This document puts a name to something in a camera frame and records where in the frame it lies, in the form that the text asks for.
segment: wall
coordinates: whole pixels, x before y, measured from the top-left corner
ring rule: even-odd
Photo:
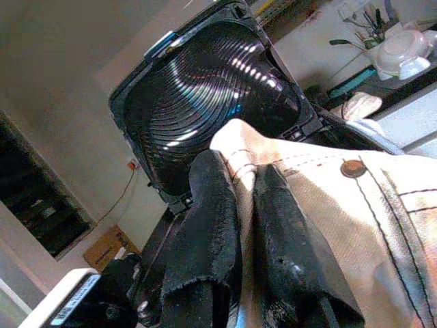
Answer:
[[[304,89],[320,84],[328,90],[370,65],[364,55],[353,60],[360,53],[358,49],[329,44],[329,40],[343,38],[359,43],[354,35],[353,25],[342,22],[338,15],[339,2],[344,1],[325,3],[303,24],[275,43],[284,64]],[[383,0],[371,2],[376,8],[382,9],[382,18],[386,20]],[[437,16],[437,3],[434,0],[392,0],[392,4],[403,23]],[[352,62],[339,72],[350,61]]]
[[[208,0],[35,0],[0,37],[0,109],[89,216],[98,220],[130,177],[132,152],[111,119],[111,90],[144,52],[211,4]],[[41,290],[118,223],[141,249],[166,209],[138,171],[127,197],[84,241],[56,262],[2,208],[0,238]]]

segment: brass rivet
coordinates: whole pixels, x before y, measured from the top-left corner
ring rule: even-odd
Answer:
[[[362,161],[346,161],[341,166],[341,173],[348,178],[358,178],[366,172],[366,167]]]

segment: ridged black surface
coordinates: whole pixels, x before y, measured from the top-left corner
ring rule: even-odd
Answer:
[[[298,99],[250,29],[222,22],[174,50],[132,89],[125,120],[152,178],[170,195],[189,190],[189,165],[215,132],[241,118],[268,137],[291,128]]]

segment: black lid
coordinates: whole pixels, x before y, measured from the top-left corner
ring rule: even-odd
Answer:
[[[230,119],[267,137],[308,120],[270,47],[245,4],[220,3],[165,36],[114,91],[114,119],[164,201],[189,202],[190,164]]]

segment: beige pants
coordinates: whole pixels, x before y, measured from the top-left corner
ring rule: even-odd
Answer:
[[[227,161],[242,225],[239,327],[262,327],[250,250],[255,171],[267,163],[282,170],[325,236],[366,327],[437,327],[437,161],[269,139],[241,120],[224,126],[210,148]],[[343,175],[349,160],[365,173]]]

